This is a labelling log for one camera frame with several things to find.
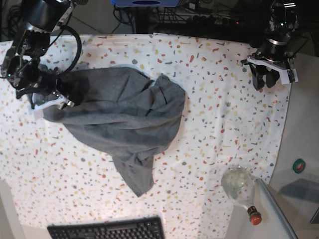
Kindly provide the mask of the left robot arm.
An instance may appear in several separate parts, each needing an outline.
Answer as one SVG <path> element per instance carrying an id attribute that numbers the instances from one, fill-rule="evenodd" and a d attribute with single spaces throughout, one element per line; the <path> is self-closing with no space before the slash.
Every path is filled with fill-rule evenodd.
<path id="1" fill-rule="evenodd" d="M 288 52 L 288 44 L 299 26 L 296 7 L 294 0 L 274 0 L 261 46 L 242 60 L 242 64 L 251 69 L 252 83 L 257 91 L 265 86 L 273 87 L 278 80 L 283 85 L 298 81 L 295 54 Z"/>

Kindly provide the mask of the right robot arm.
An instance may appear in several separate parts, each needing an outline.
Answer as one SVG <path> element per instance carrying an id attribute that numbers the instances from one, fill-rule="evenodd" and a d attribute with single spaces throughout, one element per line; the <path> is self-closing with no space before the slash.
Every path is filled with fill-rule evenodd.
<path id="1" fill-rule="evenodd" d="M 77 3 L 73 0 L 24 0 L 21 3 L 22 20 L 10 49 L 0 67 L 2 79 L 7 79 L 16 90 L 16 98 L 29 97 L 31 108 L 39 105 L 35 97 L 43 97 L 42 107 L 57 104 L 61 109 L 80 103 L 79 97 L 62 77 L 71 72 L 78 62 L 82 43 L 79 34 L 64 21 L 69 19 Z M 49 71 L 40 65 L 40 59 L 54 44 L 53 32 L 68 31 L 75 37 L 77 51 L 71 65 L 63 72 Z"/>

